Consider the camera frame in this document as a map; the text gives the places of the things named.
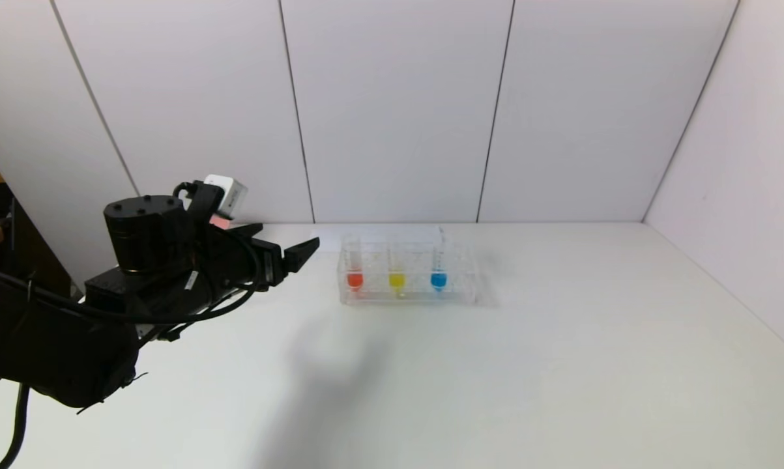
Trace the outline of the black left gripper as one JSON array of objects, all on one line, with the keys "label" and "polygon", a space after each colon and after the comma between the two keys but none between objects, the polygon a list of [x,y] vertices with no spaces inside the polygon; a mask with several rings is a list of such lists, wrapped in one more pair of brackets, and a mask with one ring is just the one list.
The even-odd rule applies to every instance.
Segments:
[{"label": "black left gripper", "polygon": [[212,300],[222,299],[239,286],[255,292],[277,286],[287,273],[299,273],[320,247],[320,238],[295,244],[284,250],[278,244],[255,236],[263,223],[233,226],[230,229],[206,227],[202,234],[202,276],[208,281]]}]

